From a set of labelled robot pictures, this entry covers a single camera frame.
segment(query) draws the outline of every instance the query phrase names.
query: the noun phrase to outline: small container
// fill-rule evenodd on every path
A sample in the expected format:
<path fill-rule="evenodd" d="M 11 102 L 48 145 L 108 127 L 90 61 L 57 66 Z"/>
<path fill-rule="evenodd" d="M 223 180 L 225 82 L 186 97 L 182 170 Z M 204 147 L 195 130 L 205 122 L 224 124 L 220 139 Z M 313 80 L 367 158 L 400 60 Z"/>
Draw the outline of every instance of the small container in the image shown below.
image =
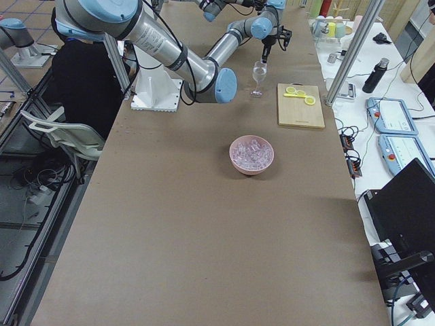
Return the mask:
<path fill-rule="evenodd" d="M 314 27 L 313 34 L 315 37 L 322 37 L 322 30 L 326 28 L 328 23 L 325 20 L 320 20 Z"/>
<path fill-rule="evenodd" d="M 360 23 L 361 23 L 361 20 L 362 20 L 361 15 L 355 16 L 355 20 L 353 21 L 353 27 L 352 27 L 352 29 L 355 33 L 356 33 L 356 30 L 358 29 Z"/>
<path fill-rule="evenodd" d="M 342 22 L 337 22 L 335 25 L 335 37 L 340 39 L 346 36 L 346 26 Z"/>
<path fill-rule="evenodd" d="M 329 63 L 335 63 L 335 61 L 337 60 L 338 56 L 337 53 L 331 53 L 328 57 L 328 62 Z"/>
<path fill-rule="evenodd" d="M 335 37 L 335 22 L 330 22 L 329 25 L 328 37 Z"/>
<path fill-rule="evenodd" d="M 258 175 L 273 162 L 272 145 L 262 137 L 248 134 L 232 142 L 230 159 L 232 165 L 244 175 Z"/>

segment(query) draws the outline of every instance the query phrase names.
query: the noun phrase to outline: bottle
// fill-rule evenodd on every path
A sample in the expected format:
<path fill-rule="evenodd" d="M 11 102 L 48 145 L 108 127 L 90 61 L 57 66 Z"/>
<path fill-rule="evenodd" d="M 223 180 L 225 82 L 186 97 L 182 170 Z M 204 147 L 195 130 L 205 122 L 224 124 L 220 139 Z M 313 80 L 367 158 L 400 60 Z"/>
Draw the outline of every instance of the bottle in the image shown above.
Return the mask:
<path fill-rule="evenodd" d="M 372 93 L 379 81 L 381 80 L 383 74 L 387 71 L 389 60 L 387 58 L 382 58 L 381 61 L 374 67 L 370 76 L 368 76 L 362 91 L 365 93 Z"/>
<path fill-rule="evenodd" d="M 313 0 L 311 2 L 310 18 L 316 18 L 320 13 L 321 0 Z"/>

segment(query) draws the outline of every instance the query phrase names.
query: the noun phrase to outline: ice cubes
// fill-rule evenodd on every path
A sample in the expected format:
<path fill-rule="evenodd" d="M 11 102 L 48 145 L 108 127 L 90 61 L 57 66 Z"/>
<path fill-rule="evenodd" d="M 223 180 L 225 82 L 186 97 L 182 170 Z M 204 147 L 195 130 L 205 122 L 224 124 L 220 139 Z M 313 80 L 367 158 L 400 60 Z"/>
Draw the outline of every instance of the ice cubes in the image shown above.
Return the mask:
<path fill-rule="evenodd" d="M 240 142 L 231 153 L 232 161 L 241 168 L 257 171 L 266 168 L 272 159 L 272 150 L 268 144 L 261 145 L 256 139 Z"/>

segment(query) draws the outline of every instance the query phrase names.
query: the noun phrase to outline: computer monitor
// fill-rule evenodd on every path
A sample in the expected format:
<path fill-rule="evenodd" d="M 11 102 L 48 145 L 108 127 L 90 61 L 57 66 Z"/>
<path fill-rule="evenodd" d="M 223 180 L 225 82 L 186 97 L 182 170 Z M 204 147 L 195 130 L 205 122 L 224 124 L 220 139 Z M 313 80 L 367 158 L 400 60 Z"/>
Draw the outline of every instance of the computer monitor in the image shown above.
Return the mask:
<path fill-rule="evenodd" d="M 380 240 L 388 238 L 402 259 L 422 251 L 435 254 L 435 178 L 418 159 L 366 202 Z M 435 262 L 409 273 L 435 311 Z"/>

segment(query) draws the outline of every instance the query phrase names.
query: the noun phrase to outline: pink bowl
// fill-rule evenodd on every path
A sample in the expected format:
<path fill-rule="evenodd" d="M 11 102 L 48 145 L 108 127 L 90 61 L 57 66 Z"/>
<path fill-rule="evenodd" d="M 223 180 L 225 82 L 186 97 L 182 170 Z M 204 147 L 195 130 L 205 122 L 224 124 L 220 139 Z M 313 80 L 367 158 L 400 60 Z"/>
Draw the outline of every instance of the pink bowl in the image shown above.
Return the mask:
<path fill-rule="evenodd" d="M 266 170 L 273 162 L 272 145 L 259 136 L 241 136 L 230 146 L 232 165 L 244 175 L 257 175 Z"/>

